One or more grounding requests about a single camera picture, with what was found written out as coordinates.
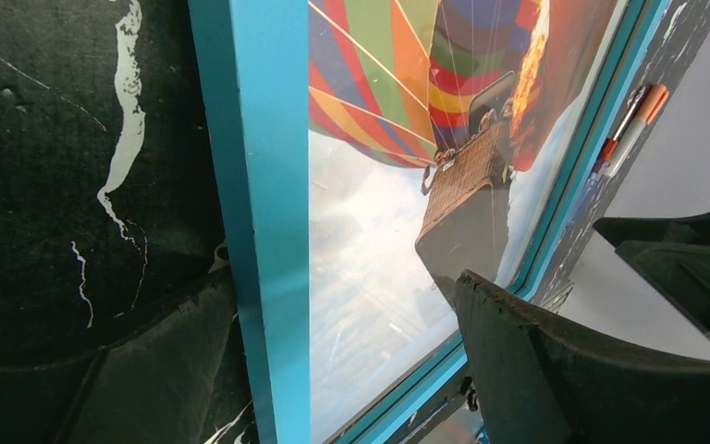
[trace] hot air balloon basket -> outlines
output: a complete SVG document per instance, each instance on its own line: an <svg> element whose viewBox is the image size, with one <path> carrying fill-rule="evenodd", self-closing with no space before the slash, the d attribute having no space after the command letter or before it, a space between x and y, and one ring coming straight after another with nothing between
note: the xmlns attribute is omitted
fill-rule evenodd
<svg viewBox="0 0 710 444"><path fill-rule="evenodd" d="M504 122L476 134L435 172L415 251L453 308L453 286L470 269L494 279L507 245Z"/></svg>

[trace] hot air balloon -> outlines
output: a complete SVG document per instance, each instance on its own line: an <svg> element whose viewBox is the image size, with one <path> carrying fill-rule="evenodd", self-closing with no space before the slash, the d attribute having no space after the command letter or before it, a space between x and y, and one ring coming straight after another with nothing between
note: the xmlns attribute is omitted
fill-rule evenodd
<svg viewBox="0 0 710 444"><path fill-rule="evenodd" d="M617 0L310 0L312 130L427 167L485 117L532 167L580 93Z"/></svg>

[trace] flame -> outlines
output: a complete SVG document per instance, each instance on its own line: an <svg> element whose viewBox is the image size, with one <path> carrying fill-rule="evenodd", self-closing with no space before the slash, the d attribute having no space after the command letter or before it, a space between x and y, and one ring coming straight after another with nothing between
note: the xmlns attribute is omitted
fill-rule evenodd
<svg viewBox="0 0 710 444"><path fill-rule="evenodd" d="M550 28L550 0L540 0L537 4L537 23L532 29L530 37L529 51L521 61L521 72L519 73L519 84L513 92L513 120L510 123L510 135L515 135L521 125L524 111L530 102L530 93L537 80L537 71L540 68L540 61L545 53L545 43L548 41L548 29Z"/></svg>

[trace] white wall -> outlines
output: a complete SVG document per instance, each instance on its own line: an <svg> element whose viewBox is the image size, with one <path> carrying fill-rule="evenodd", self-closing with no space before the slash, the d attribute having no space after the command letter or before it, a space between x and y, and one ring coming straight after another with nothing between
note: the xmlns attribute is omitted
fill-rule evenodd
<svg viewBox="0 0 710 444"><path fill-rule="evenodd" d="M710 211L710 33L607 211L608 216L693 216ZM710 342L595 234L560 311L646 347L710 359Z"/></svg>

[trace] blue frame edge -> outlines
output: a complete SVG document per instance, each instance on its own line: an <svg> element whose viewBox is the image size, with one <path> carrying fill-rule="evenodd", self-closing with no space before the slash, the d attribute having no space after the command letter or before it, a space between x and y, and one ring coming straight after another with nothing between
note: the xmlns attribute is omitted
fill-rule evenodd
<svg viewBox="0 0 710 444"><path fill-rule="evenodd" d="M308 8L189 6L260 442L310 442Z"/></svg>
<svg viewBox="0 0 710 444"><path fill-rule="evenodd" d="M602 75L598 77L590 94L590 101L581 116L579 128L570 141L571 149L557 173L558 177L569 177L569 180L555 183L548 202L556 202L557 205L549 205L541 216L521 264L516 284L508 288L524 300L531 299L538 290L554 248L564 234L565 223L573 211L576 197L583 190L584 182L594 166L607 132L618 115L631 80L643 61L646 48L655 37L669 3L670 0L630 2L622 16L601 68L601 73L613 74L605 78ZM610 91L609 88L614 86L616 88ZM592 98L595 99L596 105L593 105ZM582 156L584 162L576 168ZM466 354L461 356L451 353L450 348L464 353L460 335L457 334L451 343L431 356L380 400L342 434L336 443L385 442L467 362Z"/></svg>

